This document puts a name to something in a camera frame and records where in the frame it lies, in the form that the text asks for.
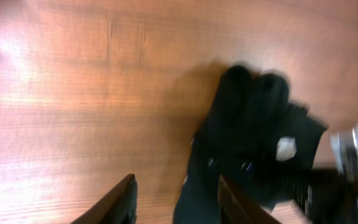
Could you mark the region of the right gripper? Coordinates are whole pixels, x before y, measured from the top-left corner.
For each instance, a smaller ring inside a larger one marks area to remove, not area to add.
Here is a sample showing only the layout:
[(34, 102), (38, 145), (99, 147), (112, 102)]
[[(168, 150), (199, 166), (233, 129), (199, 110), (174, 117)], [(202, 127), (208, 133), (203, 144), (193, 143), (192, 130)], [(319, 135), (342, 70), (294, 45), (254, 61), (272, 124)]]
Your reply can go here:
[(358, 182), (347, 181), (334, 169), (282, 173), (278, 187), (312, 223), (358, 223)]

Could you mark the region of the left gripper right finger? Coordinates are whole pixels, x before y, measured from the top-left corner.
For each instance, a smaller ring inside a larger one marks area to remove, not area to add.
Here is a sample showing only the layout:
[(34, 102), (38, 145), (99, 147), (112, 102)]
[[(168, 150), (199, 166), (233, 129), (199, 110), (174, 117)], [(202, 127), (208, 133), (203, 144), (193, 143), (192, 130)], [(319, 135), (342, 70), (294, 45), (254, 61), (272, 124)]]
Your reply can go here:
[(280, 224), (223, 175), (219, 176), (218, 204), (220, 224)]

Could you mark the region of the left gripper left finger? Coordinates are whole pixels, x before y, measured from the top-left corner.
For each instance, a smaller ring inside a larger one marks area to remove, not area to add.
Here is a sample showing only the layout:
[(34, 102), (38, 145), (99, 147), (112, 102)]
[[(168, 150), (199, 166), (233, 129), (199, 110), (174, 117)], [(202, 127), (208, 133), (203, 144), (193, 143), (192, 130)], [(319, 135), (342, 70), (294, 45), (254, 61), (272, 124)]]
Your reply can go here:
[(136, 210), (137, 182), (128, 174), (72, 224), (135, 224)]

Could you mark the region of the black t-shirt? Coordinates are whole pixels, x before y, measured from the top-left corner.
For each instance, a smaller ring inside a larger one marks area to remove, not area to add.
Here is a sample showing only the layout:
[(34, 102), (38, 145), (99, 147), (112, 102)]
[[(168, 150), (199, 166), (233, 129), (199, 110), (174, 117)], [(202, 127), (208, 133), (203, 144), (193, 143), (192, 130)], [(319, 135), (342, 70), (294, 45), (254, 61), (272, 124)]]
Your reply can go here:
[(235, 65), (220, 78), (212, 106), (191, 143), (174, 223), (218, 223), (220, 176), (259, 205), (286, 200), (275, 176), (310, 170), (326, 125), (289, 100), (280, 75), (256, 76)]

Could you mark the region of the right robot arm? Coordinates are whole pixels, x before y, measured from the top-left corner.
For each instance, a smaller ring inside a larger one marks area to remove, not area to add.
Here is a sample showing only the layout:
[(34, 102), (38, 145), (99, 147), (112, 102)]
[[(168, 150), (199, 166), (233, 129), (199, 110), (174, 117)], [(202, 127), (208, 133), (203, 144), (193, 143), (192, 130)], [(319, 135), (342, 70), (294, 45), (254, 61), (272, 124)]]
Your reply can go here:
[(330, 141), (335, 169), (284, 172), (278, 183), (311, 223), (358, 224), (358, 124)]

